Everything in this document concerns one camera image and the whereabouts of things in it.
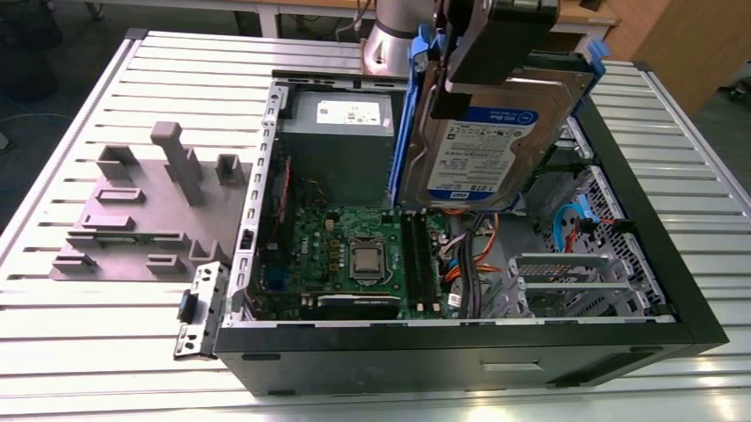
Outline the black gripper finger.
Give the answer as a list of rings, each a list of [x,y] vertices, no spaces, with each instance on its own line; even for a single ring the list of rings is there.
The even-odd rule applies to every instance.
[[[430,47],[431,87],[430,114],[434,119],[458,119],[469,106],[467,94],[451,93],[446,88],[449,59],[457,49],[474,10],[473,1],[437,1],[434,10],[434,42]]]

